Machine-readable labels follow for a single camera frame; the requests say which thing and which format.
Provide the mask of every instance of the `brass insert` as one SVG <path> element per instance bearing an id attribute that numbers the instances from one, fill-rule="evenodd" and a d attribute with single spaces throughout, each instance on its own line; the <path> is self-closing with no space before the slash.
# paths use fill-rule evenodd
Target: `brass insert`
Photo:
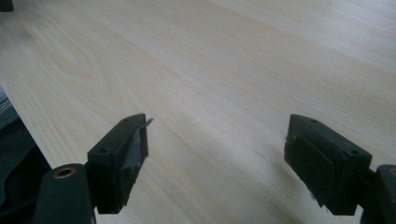
<path id="1" fill-rule="evenodd" d="M 393 175 L 396 175 L 396 168 L 390 169 L 390 172 L 391 172 Z"/>
<path id="2" fill-rule="evenodd" d="M 58 172 L 53 175 L 55 179 L 63 179 L 67 178 L 70 175 L 73 175 L 76 172 L 76 168 L 74 167 L 65 167 L 62 170 L 59 170 Z"/>

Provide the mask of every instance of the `screw hole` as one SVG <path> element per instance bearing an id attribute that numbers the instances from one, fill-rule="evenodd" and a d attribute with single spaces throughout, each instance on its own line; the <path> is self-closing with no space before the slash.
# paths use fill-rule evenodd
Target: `screw hole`
<path id="1" fill-rule="evenodd" d="M 70 175 L 73 175 L 76 172 L 76 169 L 73 167 L 66 167 L 63 168 L 62 170 L 58 171 L 55 173 L 55 175 L 53 177 L 55 177 L 55 179 L 62 179 L 62 178 L 67 178 Z"/>
<path id="2" fill-rule="evenodd" d="M 390 172 L 391 172 L 393 175 L 396 175 L 396 168 L 390 169 Z"/>
<path id="3" fill-rule="evenodd" d="M 349 153 L 353 154 L 353 155 L 358 155 L 359 154 L 359 152 L 357 150 L 349 150 Z"/>

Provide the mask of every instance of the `wood grain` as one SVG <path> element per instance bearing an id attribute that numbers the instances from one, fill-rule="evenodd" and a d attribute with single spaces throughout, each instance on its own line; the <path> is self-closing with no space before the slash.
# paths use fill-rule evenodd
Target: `wood grain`
<path id="1" fill-rule="evenodd" d="M 155 118 L 131 200 L 99 223 L 358 223 L 283 161 L 291 113 L 396 163 L 391 0 L 14 0 L 0 85 L 52 167 Z"/>

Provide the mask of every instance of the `wooden table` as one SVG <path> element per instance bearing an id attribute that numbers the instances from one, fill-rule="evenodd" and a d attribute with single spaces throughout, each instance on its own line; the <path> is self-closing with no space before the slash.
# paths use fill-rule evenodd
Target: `wooden table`
<path id="1" fill-rule="evenodd" d="M 291 113 L 396 163 L 392 0 L 14 0 L 0 85 L 52 167 L 155 118 L 127 207 L 99 223 L 358 223 L 283 160 Z"/>

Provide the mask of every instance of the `light wood surface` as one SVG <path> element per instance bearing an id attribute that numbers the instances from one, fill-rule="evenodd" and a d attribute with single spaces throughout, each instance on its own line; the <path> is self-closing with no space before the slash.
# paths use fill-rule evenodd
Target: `light wood surface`
<path id="1" fill-rule="evenodd" d="M 291 113 L 396 163 L 393 0 L 14 0 L 0 85 L 52 167 L 146 113 L 149 158 L 99 223 L 358 223 L 283 161 Z"/>

